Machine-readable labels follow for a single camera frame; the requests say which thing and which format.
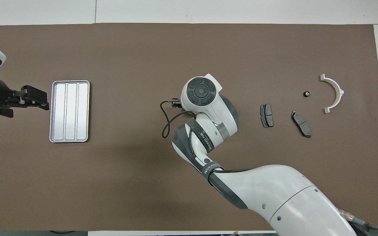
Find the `velcro strap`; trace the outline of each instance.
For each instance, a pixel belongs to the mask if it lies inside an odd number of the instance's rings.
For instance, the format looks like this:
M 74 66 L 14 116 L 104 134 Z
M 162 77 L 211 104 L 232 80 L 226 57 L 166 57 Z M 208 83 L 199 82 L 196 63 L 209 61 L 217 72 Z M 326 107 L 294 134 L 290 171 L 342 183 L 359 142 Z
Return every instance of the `velcro strap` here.
M 208 177 L 210 176 L 210 173 L 215 169 L 221 167 L 218 163 L 215 161 L 208 162 L 205 164 L 205 166 L 201 170 L 202 176 L 208 181 Z
M 215 146 L 212 140 L 195 119 L 190 119 L 188 122 L 186 122 L 186 124 L 188 124 L 188 126 L 192 129 L 208 153 L 214 150 Z

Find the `metal tray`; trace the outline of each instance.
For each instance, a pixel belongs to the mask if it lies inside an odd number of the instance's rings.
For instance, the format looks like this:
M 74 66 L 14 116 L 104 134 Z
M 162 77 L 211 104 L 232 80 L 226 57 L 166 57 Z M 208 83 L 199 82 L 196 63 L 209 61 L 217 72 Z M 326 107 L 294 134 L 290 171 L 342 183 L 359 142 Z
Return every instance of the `metal tray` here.
M 54 143 L 87 141 L 90 82 L 55 81 L 51 105 L 49 140 Z

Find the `brown mat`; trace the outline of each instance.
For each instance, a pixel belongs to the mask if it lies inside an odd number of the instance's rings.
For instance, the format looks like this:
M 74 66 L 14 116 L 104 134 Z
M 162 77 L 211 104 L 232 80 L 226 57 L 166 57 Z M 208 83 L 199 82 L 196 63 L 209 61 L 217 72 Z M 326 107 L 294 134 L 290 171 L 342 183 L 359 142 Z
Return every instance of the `brown mat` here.
M 292 166 L 337 207 L 378 225 L 372 25 L 0 26 L 0 50 L 8 58 L 0 79 L 12 89 L 92 83 L 87 143 L 49 142 L 48 111 L 0 117 L 0 230 L 271 230 L 228 203 L 160 135 L 159 103 L 206 73 L 240 115 L 213 160 L 226 169 Z M 345 90 L 330 114 L 335 91 L 322 73 Z M 271 103 L 275 127 L 262 127 L 261 103 Z M 292 110 L 309 122 L 311 139 Z

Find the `curved bracket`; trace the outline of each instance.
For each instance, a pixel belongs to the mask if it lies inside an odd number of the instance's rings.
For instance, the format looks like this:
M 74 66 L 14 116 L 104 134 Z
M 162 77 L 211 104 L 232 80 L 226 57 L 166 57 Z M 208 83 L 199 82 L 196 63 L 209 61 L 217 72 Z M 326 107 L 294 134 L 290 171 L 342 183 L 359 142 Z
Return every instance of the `curved bracket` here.
M 344 91 L 341 90 L 341 87 L 339 87 L 338 83 L 335 82 L 333 79 L 326 78 L 325 74 L 321 74 L 321 81 L 330 83 L 336 91 L 336 99 L 333 102 L 332 106 L 325 108 L 325 113 L 329 113 L 330 109 L 334 108 L 341 101 L 341 97 L 342 95 L 344 95 Z

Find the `circular button pad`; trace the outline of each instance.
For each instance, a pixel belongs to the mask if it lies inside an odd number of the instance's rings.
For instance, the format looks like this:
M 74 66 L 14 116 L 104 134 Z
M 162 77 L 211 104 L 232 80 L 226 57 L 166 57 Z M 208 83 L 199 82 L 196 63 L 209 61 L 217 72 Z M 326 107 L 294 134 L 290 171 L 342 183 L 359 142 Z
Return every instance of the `circular button pad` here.
M 191 103 L 206 106 L 214 100 L 217 92 L 212 81 L 204 77 L 196 77 L 188 83 L 186 93 Z

